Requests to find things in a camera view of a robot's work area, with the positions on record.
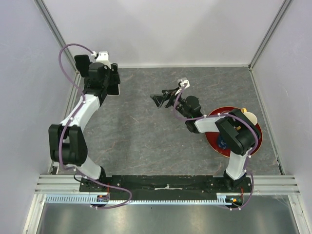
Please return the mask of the phone with beige case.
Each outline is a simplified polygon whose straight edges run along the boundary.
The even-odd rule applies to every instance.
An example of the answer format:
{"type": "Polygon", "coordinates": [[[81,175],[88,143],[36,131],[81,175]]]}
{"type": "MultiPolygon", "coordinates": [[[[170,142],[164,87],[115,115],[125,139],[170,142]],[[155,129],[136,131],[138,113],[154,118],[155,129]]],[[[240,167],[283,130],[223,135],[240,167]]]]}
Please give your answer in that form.
{"type": "Polygon", "coordinates": [[[119,96],[120,95],[119,84],[109,85],[107,87],[107,95],[108,96],[119,96]]]}

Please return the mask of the black phone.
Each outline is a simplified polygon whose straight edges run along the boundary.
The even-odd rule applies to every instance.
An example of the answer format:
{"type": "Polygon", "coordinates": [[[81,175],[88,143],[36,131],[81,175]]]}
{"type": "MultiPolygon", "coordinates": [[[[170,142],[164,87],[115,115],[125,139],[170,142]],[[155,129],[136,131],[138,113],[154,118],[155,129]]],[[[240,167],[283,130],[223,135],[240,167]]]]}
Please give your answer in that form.
{"type": "Polygon", "coordinates": [[[88,55],[75,55],[75,66],[80,75],[85,78],[89,76],[89,66],[92,64],[88,55]]]}

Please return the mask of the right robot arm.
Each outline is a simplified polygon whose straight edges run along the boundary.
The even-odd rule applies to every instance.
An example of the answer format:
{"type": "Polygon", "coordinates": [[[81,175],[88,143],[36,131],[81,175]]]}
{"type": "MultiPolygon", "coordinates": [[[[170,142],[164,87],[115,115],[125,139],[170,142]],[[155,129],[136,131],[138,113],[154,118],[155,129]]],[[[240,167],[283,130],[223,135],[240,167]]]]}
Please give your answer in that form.
{"type": "Polygon", "coordinates": [[[173,107],[174,116],[185,122],[187,129],[195,134],[219,133],[226,148],[230,150],[230,159],[224,172],[223,186],[229,192],[236,191],[246,176],[247,159],[257,148],[261,132],[241,110],[233,109],[227,113],[204,115],[199,99],[195,96],[182,98],[184,87],[163,90],[161,95],[150,95],[157,108],[165,104],[173,107]]]}

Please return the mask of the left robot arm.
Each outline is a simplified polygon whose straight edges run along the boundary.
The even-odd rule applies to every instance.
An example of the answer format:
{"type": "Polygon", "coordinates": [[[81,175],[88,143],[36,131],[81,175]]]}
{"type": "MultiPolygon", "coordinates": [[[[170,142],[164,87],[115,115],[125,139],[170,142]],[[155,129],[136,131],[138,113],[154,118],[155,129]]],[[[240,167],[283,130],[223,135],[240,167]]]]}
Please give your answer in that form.
{"type": "Polygon", "coordinates": [[[82,76],[84,88],[76,107],[60,124],[48,129],[50,158],[91,178],[90,186],[101,192],[107,186],[105,170],[89,158],[83,130],[107,96],[120,94],[118,64],[90,63],[82,76]]]}

